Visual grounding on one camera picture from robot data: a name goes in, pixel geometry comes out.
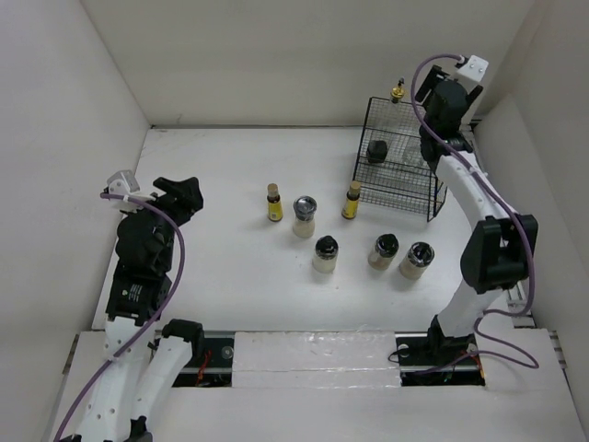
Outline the clear oil bottle gold spout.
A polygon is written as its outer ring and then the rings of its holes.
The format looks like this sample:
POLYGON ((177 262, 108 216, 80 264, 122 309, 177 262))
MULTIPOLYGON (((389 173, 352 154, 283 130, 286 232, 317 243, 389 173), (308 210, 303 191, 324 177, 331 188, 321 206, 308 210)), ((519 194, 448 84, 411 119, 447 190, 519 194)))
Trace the clear oil bottle gold spout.
POLYGON ((402 162, 411 167, 423 168, 425 161, 419 145, 407 145, 401 155, 402 162))

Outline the tan spice grinder silver top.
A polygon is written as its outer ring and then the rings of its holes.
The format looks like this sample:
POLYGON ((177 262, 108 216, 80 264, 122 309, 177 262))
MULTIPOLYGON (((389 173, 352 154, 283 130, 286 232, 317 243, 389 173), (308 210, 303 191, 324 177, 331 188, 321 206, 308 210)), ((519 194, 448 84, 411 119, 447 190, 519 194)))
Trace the tan spice grinder silver top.
POLYGON ((400 273, 407 279, 418 280, 435 257, 433 247, 423 241, 413 243, 399 265, 400 273))

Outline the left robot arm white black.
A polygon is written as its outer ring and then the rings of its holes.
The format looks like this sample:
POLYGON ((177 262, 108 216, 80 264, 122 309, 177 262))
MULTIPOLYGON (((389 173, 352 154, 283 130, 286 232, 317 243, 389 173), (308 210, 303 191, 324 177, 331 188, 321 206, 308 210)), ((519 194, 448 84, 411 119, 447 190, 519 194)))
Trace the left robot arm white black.
POLYGON ((106 306, 103 362, 77 394, 57 441, 150 441, 157 412, 180 371, 204 357, 203 327, 173 319, 157 326, 175 295, 186 261, 181 226, 203 208, 197 178, 159 177, 142 193, 130 170, 111 176, 101 192, 123 214, 106 306), (179 256, 178 265, 172 263, 179 256), (175 268, 178 276, 168 273, 175 268))

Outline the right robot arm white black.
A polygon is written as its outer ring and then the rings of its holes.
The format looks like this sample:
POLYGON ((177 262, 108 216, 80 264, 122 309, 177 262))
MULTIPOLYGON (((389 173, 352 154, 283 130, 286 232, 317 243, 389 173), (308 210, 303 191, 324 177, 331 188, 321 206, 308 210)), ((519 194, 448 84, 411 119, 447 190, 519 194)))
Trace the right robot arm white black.
POLYGON ((421 154, 454 194, 471 227, 460 258, 462 281, 449 304, 433 317, 422 345, 434 370, 479 355, 474 335, 481 320, 496 313, 493 303, 534 275, 538 223, 518 214, 482 174, 462 119, 482 91, 485 61, 471 57, 448 74, 433 65, 419 87, 410 89, 420 121, 421 154))

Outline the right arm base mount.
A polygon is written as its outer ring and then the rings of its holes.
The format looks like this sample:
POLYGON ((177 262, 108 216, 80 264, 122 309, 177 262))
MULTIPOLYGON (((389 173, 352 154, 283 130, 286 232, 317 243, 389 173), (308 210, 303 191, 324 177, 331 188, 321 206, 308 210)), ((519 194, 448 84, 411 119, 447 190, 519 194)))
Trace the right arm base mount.
POLYGON ((397 363, 402 387, 446 387, 485 385, 473 334, 456 341, 434 343, 427 332, 395 334, 396 349, 388 361, 397 363))

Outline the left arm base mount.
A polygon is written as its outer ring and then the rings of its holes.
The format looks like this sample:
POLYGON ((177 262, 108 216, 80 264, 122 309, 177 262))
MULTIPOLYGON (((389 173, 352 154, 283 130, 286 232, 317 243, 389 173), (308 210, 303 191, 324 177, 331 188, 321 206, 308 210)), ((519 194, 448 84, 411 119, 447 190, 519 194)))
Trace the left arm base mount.
POLYGON ((204 340, 204 350, 199 358, 180 371, 174 388, 224 388, 232 384, 234 360, 234 335, 210 335, 204 340))

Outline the black top salt shaker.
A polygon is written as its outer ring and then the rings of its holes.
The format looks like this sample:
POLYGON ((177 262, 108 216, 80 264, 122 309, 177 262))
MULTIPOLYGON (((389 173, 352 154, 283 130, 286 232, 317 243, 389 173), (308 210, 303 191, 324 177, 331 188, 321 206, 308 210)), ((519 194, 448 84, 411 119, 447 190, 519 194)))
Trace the black top salt shaker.
POLYGON ((338 254, 339 244, 334 237, 319 238, 312 259, 314 269, 319 273, 333 273, 337 265, 338 254))

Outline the dark sauce bottle gold spout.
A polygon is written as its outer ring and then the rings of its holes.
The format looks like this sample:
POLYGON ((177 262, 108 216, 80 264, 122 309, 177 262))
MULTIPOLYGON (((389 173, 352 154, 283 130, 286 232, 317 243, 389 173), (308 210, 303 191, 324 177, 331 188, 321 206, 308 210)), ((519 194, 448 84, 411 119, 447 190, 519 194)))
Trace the dark sauce bottle gold spout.
POLYGON ((366 148, 369 164, 382 164, 387 159, 392 134, 400 127, 402 100, 406 93, 405 78, 392 87, 387 99, 372 97, 368 106, 367 128, 371 138, 366 148))

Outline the brown spice shaker black top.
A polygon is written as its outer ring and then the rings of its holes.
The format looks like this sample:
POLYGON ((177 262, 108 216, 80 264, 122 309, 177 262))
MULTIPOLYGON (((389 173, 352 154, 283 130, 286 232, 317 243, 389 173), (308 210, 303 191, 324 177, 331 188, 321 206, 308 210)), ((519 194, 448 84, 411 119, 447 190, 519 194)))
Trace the brown spice shaker black top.
POLYGON ((394 234, 380 235, 368 256, 368 263, 378 271, 385 271, 398 253, 399 243, 394 234))

